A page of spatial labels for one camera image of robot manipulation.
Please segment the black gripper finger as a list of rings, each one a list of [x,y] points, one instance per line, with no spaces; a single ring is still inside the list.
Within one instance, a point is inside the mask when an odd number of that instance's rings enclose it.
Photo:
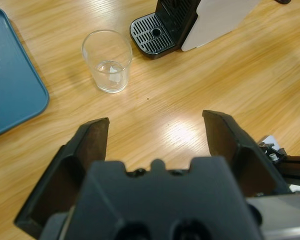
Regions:
[[[92,162],[106,158],[109,124],[107,117],[88,121],[60,147],[17,214],[16,227],[38,239],[51,216],[70,210]]]
[[[225,158],[246,197],[292,193],[273,163],[231,115],[204,110],[202,116],[210,154]]]

